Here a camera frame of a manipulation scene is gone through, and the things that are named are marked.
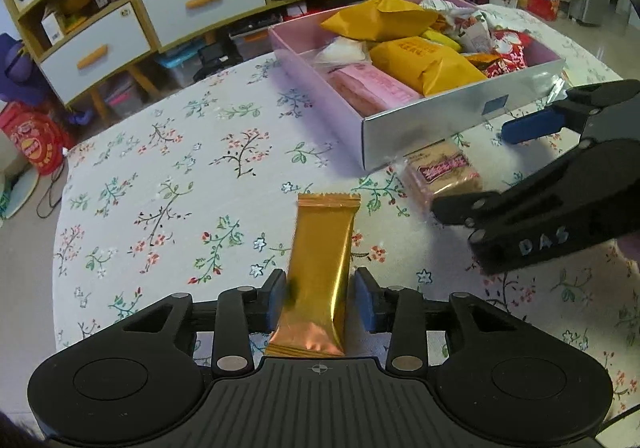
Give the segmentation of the gold snack bar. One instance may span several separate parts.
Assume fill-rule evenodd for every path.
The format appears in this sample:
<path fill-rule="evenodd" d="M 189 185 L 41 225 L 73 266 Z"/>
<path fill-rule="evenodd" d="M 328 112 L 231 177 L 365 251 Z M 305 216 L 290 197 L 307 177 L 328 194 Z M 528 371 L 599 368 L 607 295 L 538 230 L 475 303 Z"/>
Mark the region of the gold snack bar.
<path fill-rule="evenodd" d="M 267 356 L 345 355 L 352 231 L 359 208 L 359 195 L 299 195 L 286 294 Z"/>

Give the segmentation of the beige pastry packet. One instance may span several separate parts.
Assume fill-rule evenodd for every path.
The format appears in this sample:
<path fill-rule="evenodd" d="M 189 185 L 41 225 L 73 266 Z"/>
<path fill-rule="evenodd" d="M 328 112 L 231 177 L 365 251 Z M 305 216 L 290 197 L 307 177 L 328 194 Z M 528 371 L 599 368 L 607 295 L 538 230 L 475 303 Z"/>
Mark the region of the beige pastry packet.
<path fill-rule="evenodd" d="M 447 140 L 406 155 L 399 177 L 411 200 L 424 211 L 438 197 L 483 190 L 480 174 L 457 145 Z"/>

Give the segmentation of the red white candy packet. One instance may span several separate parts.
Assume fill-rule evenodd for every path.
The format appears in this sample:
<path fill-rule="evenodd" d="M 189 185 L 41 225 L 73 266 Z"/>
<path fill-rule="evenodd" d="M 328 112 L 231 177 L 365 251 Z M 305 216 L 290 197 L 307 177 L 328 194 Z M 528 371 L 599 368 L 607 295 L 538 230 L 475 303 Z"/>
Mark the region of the red white candy packet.
<path fill-rule="evenodd" d="M 496 57 L 485 68 L 488 78 L 506 75 L 528 67 L 525 50 L 533 42 L 529 34 L 516 30 L 496 30 L 492 33 L 492 54 Z"/>

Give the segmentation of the orange white snack packet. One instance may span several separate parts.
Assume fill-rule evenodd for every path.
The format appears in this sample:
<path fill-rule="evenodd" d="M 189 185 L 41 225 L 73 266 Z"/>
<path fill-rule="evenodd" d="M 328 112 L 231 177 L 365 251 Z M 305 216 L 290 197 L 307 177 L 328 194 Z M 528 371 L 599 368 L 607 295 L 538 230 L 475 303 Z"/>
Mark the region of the orange white snack packet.
<path fill-rule="evenodd" d="M 495 53 L 465 53 L 463 56 L 479 70 L 486 70 L 491 64 L 501 59 L 500 54 Z"/>

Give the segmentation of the white green snack packet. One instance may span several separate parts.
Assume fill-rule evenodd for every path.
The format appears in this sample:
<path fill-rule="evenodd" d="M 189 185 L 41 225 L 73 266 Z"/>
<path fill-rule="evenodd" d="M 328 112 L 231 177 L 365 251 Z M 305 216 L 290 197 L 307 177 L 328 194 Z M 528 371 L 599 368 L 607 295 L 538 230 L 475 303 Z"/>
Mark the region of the white green snack packet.
<path fill-rule="evenodd" d="M 422 0 L 420 7 L 437 13 L 430 28 L 461 44 L 460 52 L 490 53 L 492 36 L 483 11 L 476 7 L 460 7 L 449 0 Z"/>

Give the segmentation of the yellow biscuit bag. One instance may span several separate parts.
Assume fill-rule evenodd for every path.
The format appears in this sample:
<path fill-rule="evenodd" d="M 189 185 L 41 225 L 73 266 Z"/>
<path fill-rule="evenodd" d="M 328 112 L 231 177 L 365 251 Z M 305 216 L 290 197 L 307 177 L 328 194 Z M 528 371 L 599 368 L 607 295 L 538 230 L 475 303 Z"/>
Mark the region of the yellow biscuit bag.
<path fill-rule="evenodd" d="M 379 70 L 422 96 L 434 96 L 487 79 L 454 49 L 418 36 L 381 42 L 372 48 L 370 58 Z"/>

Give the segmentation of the small yellow snack packet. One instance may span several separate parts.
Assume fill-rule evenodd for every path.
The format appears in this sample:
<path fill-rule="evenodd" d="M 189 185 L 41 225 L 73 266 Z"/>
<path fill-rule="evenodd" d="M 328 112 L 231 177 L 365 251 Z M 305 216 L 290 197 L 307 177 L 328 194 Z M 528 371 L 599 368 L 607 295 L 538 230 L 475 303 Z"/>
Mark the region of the small yellow snack packet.
<path fill-rule="evenodd" d="M 439 32 L 438 30 L 433 30 L 432 28 L 429 28 L 424 33 L 422 33 L 421 37 L 431 42 L 436 42 L 436 44 L 441 44 L 442 46 L 451 48 L 455 52 L 460 52 L 462 50 L 461 44 L 459 44 L 457 41 Z"/>

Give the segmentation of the pink wafer packet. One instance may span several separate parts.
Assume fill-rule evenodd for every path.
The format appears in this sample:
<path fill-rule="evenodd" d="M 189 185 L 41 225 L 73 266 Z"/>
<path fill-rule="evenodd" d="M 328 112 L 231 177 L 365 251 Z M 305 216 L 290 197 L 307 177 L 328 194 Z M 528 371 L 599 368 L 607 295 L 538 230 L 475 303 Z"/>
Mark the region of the pink wafer packet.
<path fill-rule="evenodd" d="M 422 98 L 416 90 L 368 62 L 334 70 L 328 83 L 362 117 L 402 108 Z"/>

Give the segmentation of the large yellow snack bag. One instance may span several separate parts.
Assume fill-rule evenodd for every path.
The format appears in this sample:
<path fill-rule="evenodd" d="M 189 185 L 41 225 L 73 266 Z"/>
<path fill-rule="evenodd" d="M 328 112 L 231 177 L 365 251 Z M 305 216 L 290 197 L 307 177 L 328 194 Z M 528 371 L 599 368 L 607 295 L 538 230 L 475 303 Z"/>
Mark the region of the large yellow snack bag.
<path fill-rule="evenodd" d="M 349 39 L 383 42 L 420 36 L 437 20 L 437 11 L 408 0 L 367 0 L 337 11 L 320 26 Z"/>

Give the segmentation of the clear white snack packet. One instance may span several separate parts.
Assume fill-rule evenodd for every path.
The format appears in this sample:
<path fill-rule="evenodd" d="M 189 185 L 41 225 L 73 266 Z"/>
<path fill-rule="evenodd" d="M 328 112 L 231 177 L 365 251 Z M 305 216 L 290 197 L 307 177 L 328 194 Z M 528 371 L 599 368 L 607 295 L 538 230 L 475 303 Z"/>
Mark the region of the clear white snack packet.
<path fill-rule="evenodd" d="M 369 62 L 369 51 L 364 41 L 338 36 L 322 48 L 314 57 L 318 66 L 345 66 Z"/>

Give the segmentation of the red gift bag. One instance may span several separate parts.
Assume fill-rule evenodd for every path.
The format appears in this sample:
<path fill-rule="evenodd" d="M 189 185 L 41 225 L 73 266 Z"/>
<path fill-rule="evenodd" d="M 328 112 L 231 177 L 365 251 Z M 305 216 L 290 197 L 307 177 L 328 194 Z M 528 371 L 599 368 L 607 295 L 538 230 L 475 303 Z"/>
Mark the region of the red gift bag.
<path fill-rule="evenodd" d="M 63 164 L 65 150 L 75 145 L 72 135 L 48 112 L 20 101 L 9 102 L 2 110 L 1 130 L 41 176 L 54 173 Z"/>

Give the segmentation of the purple hat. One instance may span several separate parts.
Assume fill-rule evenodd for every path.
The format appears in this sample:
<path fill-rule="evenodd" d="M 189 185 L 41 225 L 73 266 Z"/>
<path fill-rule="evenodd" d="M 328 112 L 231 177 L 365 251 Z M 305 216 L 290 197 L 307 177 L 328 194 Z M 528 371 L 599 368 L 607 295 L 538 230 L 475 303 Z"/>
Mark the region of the purple hat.
<path fill-rule="evenodd" d="M 1 35 L 0 94 L 4 102 L 20 101 L 37 108 L 46 101 L 50 86 L 32 61 L 23 41 Z"/>

